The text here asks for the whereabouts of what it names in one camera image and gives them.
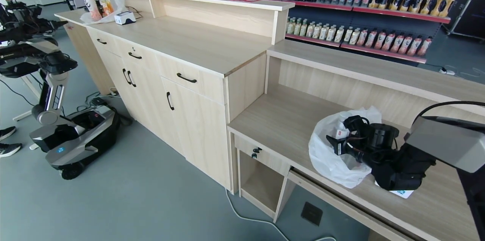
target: power cable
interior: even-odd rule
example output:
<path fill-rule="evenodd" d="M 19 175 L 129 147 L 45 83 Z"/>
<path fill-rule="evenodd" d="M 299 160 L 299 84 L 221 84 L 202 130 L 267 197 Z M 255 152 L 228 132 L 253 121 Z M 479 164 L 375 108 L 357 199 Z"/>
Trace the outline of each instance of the power cable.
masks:
<path fill-rule="evenodd" d="M 244 220 L 248 220 L 248 221 L 261 222 L 261 223 L 270 224 L 270 225 L 272 225 L 281 234 L 281 236 L 283 236 L 283 238 L 286 241 L 289 241 L 289 238 L 286 237 L 286 235 L 273 222 L 269 222 L 269 221 L 265 221 L 265 220 L 260 220 L 260 219 L 254 219 L 254 218 L 247 218 L 247 217 L 243 217 L 243 216 L 239 215 L 239 213 L 236 212 L 236 209 L 234 208 L 234 205 L 232 205 L 232 201 L 229 198 L 229 192 L 227 190 L 225 191 L 225 196 L 227 197 L 227 200 L 229 200 L 229 204 L 230 204 L 230 206 L 232 208 L 232 211 L 236 214 L 237 217 L 239 217 L 241 219 L 244 219 Z M 332 236 L 322 237 L 322 238 L 316 239 L 314 241 L 323 241 L 323 240 L 327 240 L 327 239 L 328 240 L 332 240 L 332 241 L 336 241 L 336 239 L 334 237 L 332 237 Z"/>
<path fill-rule="evenodd" d="M 33 106 L 33 104 L 32 104 L 31 102 L 29 102 L 29 101 L 28 101 L 28 100 L 25 98 L 25 96 L 23 96 L 22 94 L 20 94 L 20 93 L 18 93 L 18 92 L 16 92 L 16 91 L 14 91 L 14 90 L 13 90 L 11 87 L 9 87 L 9 86 L 8 86 L 8 84 L 7 84 L 6 82 L 4 82 L 4 81 L 3 81 L 3 80 L 1 80 L 1 79 L 0 79 L 0 82 L 2 82 L 2 83 L 5 85 L 5 86 L 7 86 L 7 87 L 8 87 L 8 89 L 10 89 L 10 91 L 12 91 L 14 94 L 17 94 L 18 96 L 21 96 L 22 98 L 24 98 L 24 100 L 25 100 L 27 103 L 29 103 L 29 105 Z"/>

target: wooden counter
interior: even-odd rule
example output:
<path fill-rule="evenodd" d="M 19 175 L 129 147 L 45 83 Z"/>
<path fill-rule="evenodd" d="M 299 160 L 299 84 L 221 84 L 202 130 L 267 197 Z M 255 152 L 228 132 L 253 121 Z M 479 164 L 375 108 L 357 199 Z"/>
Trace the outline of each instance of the wooden counter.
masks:
<path fill-rule="evenodd" d="M 267 55 L 267 94 L 230 122 L 228 130 L 261 148 L 272 157 L 272 163 L 280 161 L 294 167 L 286 175 L 291 179 L 279 181 L 281 196 L 273 197 L 274 206 L 284 205 L 280 201 L 291 194 L 291 189 L 284 189 L 299 175 L 308 183 L 297 177 L 296 184 L 312 192 L 323 187 L 327 191 L 324 200 L 331 203 L 332 195 L 343 200 L 333 205 L 388 239 L 478 240 L 461 182 L 449 165 L 438 162 L 428 169 L 421 187 L 403 199 L 376 186 L 370 174 L 353 189 L 322 177 L 311 163 L 308 142 L 324 117 L 374 105 L 383 113 L 385 124 L 400 130 L 397 141 L 401 146 L 412 120 L 428 104 L 484 101 L 484 85 L 288 40 L 276 44 Z M 427 114 L 485 122 L 484 110 L 470 107 L 436 109 Z M 244 157 L 239 155 L 241 174 L 248 170 L 244 163 L 249 161 Z M 253 192 L 251 198 L 258 199 L 260 194 Z M 353 208 L 347 208 L 345 202 Z M 274 220 L 281 208 L 273 210 Z"/>
<path fill-rule="evenodd" d="M 264 91 L 266 50 L 294 3 L 125 0 L 135 23 L 85 25 L 56 14 L 102 94 L 232 193 L 237 158 L 226 124 Z"/>

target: sneaker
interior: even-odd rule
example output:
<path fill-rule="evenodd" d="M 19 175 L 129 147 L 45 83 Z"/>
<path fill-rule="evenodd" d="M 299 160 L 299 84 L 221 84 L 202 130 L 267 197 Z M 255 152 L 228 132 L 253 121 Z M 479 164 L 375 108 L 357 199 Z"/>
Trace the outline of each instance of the sneaker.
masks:
<path fill-rule="evenodd" d="M 22 148 L 22 143 L 14 143 L 14 144 L 5 144 L 0 143 L 0 158 L 4 158 L 6 156 L 12 156 L 14 153 L 17 153 L 18 150 Z"/>
<path fill-rule="evenodd" d="M 2 139 L 6 139 L 7 137 L 10 137 L 11 134 L 13 134 L 17 129 L 15 127 L 9 127 L 6 129 L 0 130 L 0 141 Z"/>

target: open shelf compartment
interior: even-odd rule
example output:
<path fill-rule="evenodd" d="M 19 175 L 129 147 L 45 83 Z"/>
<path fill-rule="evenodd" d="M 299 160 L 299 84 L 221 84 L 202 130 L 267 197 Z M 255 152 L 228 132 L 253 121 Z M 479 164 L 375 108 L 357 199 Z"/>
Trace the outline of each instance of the open shelf compartment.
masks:
<path fill-rule="evenodd" d="M 244 152 L 238 156 L 241 196 L 273 219 L 284 177 Z"/>

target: countertop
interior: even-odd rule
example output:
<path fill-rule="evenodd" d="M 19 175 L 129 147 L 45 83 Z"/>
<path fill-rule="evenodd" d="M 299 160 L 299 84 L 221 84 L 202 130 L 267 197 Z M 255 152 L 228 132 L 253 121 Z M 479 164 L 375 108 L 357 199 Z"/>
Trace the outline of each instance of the countertop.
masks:
<path fill-rule="evenodd" d="M 55 16 L 145 46 L 156 53 L 225 77 L 271 46 L 271 38 L 174 17 L 148 14 L 129 25 L 85 25 L 83 9 Z"/>

